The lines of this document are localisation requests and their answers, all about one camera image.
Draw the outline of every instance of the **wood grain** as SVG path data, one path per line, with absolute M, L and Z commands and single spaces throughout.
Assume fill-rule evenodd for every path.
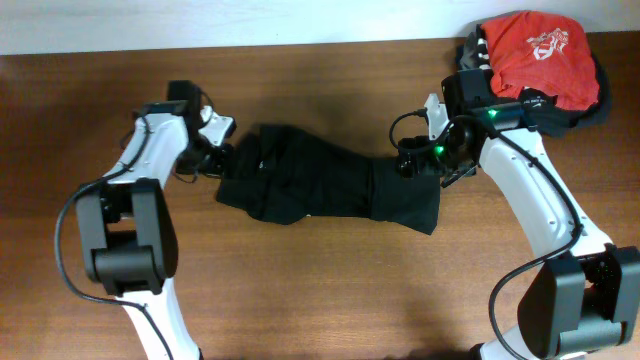
M 582 207 L 620 246 L 640 245 L 640 33 L 591 35 L 609 72 L 607 125 L 545 139 Z M 388 126 L 453 72 L 456 40 L 0 57 L 0 358 L 144 359 L 121 309 L 74 298 L 55 270 L 54 217 L 81 182 L 109 169 L 130 111 L 191 79 L 236 118 L 233 141 L 287 123 L 366 155 L 391 155 Z M 419 122 L 403 126 L 424 132 Z M 493 338 L 487 300 L 531 251 L 484 174 L 442 194 L 424 236 L 365 219 L 265 224 L 214 200 L 217 181 L 170 180 L 180 242 L 176 278 L 190 332 L 207 359 L 382 359 L 467 350 Z M 82 272 L 75 218 L 64 252 Z M 530 283 L 500 297 L 504 328 Z M 638 359 L 631 344 L 593 359 Z

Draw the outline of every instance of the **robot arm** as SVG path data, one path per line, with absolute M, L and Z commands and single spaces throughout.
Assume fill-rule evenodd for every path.
M 519 357 L 498 340 L 476 348 L 474 356 L 569 359 L 628 342 L 640 302 L 638 250 L 615 248 L 589 219 L 553 168 L 535 124 L 519 103 L 492 96 L 488 75 L 458 72 L 443 81 L 446 105 L 431 94 L 426 109 L 412 113 L 428 119 L 429 136 L 396 144 L 398 171 L 407 177 L 439 174 L 446 187 L 482 167 L 504 193 L 537 258 L 570 245 L 576 225 L 570 210 L 582 231 L 567 253 L 542 262 L 520 302 L 519 326 L 503 336 Z M 585 289 L 587 281 L 593 286 Z
M 230 152 L 224 139 L 234 120 L 211 106 L 200 110 L 200 97 L 191 82 L 171 82 L 168 101 L 148 104 L 138 114 L 131 141 L 105 177 L 133 166 L 76 202 L 87 275 L 117 300 L 146 309 L 157 330 L 138 309 L 123 306 L 149 359 L 168 356 L 158 332 L 174 359 L 202 359 L 176 297 L 178 245 L 162 192 L 174 164 L 183 174 L 222 174 Z M 134 230 L 109 229 L 127 219 Z

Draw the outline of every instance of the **folded cloth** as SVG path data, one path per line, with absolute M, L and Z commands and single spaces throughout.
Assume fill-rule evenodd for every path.
M 371 159 L 303 130 L 262 125 L 236 147 L 216 200 L 257 220 L 292 224 L 307 215 L 392 221 L 431 234 L 437 176 L 403 179 L 395 159 Z
M 525 11 L 482 25 L 494 76 L 491 89 L 518 98 L 525 87 L 557 96 L 556 106 L 587 110 L 598 101 L 598 82 L 587 36 L 578 22 Z
M 592 54 L 596 65 L 596 79 L 600 85 L 598 102 L 586 111 L 564 110 L 554 106 L 554 99 L 535 89 L 520 92 L 518 101 L 525 113 L 538 125 L 538 131 L 553 137 L 564 136 L 571 129 L 604 124 L 611 112 L 613 101 L 611 85 L 604 68 Z

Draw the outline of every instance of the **black cloth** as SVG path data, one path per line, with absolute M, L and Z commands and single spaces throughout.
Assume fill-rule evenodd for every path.
M 395 159 L 372 159 L 303 130 L 262 125 L 236 147 L 216 200 L 257 220 L 292 224 L 307 215 L 392 221 L 431 234 L 437 176 L 400 177 Z
M 586 111 L 570 111 L 557 108 L 555 97 L 549 97 L 536 89 L 526 89 L 520 93 L 518 101 L 525 112 L 538 125 L 538 131 L 553 137 L 564 136 L 573 128 L 583 128 L 604 124 L 613 106 L 611 85 L 602 65 L 592 54 L 596 66 L 596 80 L 600 85 L 598 103 Z

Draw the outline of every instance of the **red t-shirt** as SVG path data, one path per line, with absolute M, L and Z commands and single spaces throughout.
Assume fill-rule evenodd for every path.
M 599 85 L 582 26 L 560 15 L 525 11 L 482 25 L 494 75 L 491 89 L 517 98 L 524 87 L 557 96 L 556 106 L 586 110 Z

